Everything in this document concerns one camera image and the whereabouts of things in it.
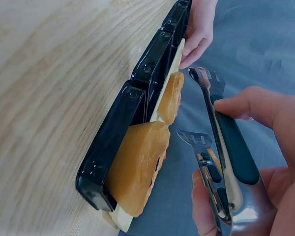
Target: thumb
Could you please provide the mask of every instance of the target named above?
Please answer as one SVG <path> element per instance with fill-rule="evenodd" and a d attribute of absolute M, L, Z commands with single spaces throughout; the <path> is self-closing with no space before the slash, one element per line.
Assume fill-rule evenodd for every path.
<path fill-rule="evenodd" d="M 192 217 L 201 236 L 215 236 L 216 227 L 209 202 L 208 189 L 203 184 L 200 170 L 192 175 Z"/>
<path fill-rule="evenodd" d="M 183 56 L 188 56 L 192 50 L 194 50 L 200 43 L 201 39 L 204 37 L 204 35 L 200 32 L 194 32 L 190 38 L 187 39 L 185 46 L 182 50 Z"/>

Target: black grip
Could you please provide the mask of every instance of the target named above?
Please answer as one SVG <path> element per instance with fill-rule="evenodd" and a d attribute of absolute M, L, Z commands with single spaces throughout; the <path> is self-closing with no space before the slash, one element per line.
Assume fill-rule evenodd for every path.
<path fill-rule="evenodd" d="M 223 97 L 211 95 L 212 104 Z M 234 175 L 245 184 L 256 184 L 259 180 L 258 168 L 251 156 L 248 146 L 234 119 L 216 112 Z"/>

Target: wooden surface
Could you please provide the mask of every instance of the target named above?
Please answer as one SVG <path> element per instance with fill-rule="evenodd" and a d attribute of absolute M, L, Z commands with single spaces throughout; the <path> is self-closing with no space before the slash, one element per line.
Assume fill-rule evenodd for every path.
<path fill-rule="evenodd" d="M 0 235 L 115 236 L 77 169 L 174 0 L 0 0 Z"/>

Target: metal tongs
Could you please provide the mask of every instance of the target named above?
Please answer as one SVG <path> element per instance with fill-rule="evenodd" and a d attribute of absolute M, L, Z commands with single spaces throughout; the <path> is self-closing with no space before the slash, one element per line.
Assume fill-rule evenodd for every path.
<path fill-rule="evenodd" d="M 269 235 L 277 209 L 235 120 L 214 110 L 214 102 L 223 98 L 225 81 L 201 67 L 189 68 L 189 75 L 203 92 L 222 171 L 209 152 L 212 140 L 207 134 L 177 133 L 192 146 L 197 158 L 209 189 L 217 235 Z"/>

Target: finger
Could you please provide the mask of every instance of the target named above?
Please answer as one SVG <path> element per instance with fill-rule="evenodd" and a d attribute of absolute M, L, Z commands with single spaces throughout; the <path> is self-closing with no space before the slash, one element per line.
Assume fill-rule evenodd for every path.
<path fill-rule="evenodd" d="M 203 37 L 204 35 L 201 32 L 194 32 L 190 38 L 186 40 L 185 46 L 182 50 L 182 55 L 185 57 L 188 56 L 195 48 L 198 47 Z"/>
<path fill-rule="evenodd" d="M 186 58 L 181 62 L 179 68 L 181 70 L 187 68 L 196 60 L 198 60 L 205 52 L 205 50 L 208 48 L 208 46 L 209 42 L 205 38 L 202 39 L 200 45 L 197 48 L 195 48 L 189 55 L 186 56 Z"/>
<path fill-rule="evenodd" d="M 215 109 L 233 118 L 251 116 L 274 130 L 278 144 L 295 179 L 295 96 L 281 95 L 260 87 L 214 103 Z"/>
<path fill-rule="evenodd" d="M 218 112 L 233 118 L 252 117 L 273 129 L 277 115 L 289 99 L 289 96 L 252 86 L 232 98 L 216 101 L 214 107 Z"/>
<path fill-rule="evenodd" d="M 202 236 L 213 236 L 216 233 L 215 221 L 209 203 L 209 193 L 204 186 L 200 171 L 193 174 L 192 216 L 198 233 Z"/>
<path fill-rule="evenodd" d="M 278 207 L 286 190 L 291 186 L 289 168 L 261 169 L 260 175 L 272 203 Z"/>

